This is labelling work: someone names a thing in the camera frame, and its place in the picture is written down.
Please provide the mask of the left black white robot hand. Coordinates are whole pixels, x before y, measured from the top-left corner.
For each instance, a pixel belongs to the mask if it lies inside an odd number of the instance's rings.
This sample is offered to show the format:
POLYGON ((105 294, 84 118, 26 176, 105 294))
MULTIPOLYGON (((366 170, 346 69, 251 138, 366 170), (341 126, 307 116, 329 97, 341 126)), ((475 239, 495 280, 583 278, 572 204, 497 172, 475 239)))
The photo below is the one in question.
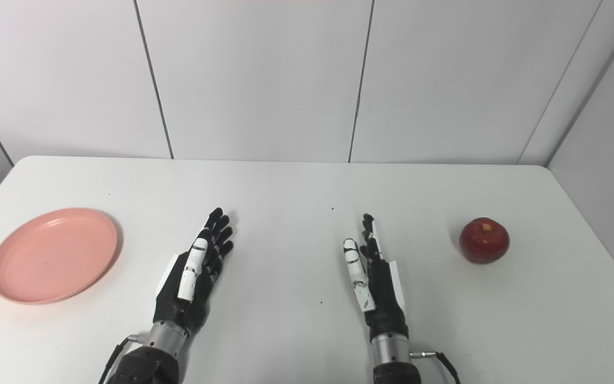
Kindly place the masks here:
POLYGON ((173 255, 158 286, 155 323, 175 323, 188 335, 202 328, 209 297, 234 247, 232 233, 231 219, 217 207, 189 249, 173 255))

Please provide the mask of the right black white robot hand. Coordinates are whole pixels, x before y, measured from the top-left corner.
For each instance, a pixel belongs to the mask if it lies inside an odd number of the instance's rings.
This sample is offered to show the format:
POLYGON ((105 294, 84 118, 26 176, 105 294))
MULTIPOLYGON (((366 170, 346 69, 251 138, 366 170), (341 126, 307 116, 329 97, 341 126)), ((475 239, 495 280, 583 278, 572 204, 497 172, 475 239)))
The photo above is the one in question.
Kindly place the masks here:
POLYGON ((382 334, 409 337, 399 270, 385 260, 374 217, 363 214, 363 244, 353 238, 343 242, 344 262, 360 311, 365 315, 369 338, 382 334))

